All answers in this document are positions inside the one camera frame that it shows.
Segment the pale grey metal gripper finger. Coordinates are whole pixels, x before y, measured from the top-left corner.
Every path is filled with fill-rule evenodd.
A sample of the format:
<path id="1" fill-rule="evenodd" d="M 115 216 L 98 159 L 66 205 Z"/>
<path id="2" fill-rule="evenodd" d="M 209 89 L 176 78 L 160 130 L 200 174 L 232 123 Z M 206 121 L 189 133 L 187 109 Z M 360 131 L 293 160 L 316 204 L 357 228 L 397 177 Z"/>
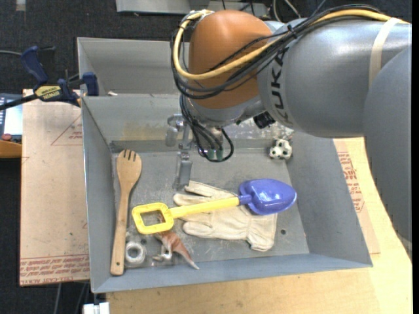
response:
<path id="1" fill-rule="evenodd" d="M 178 135 L 184 130 L 184 119 L 182 114 L 173 114 L 167 119 L 168 129 L 166 131 L 165 144 L 167 147 L 174 147 Z"/>
<path id="2" fill-rule="evenodd" d="M 177 153 L 177 161 L 175 167 L 175 179 L 173 182 L 173 189 L 181 190 L 189 184 L 191 179 L 192 160 L 188 151 L 181 151 Z"/>

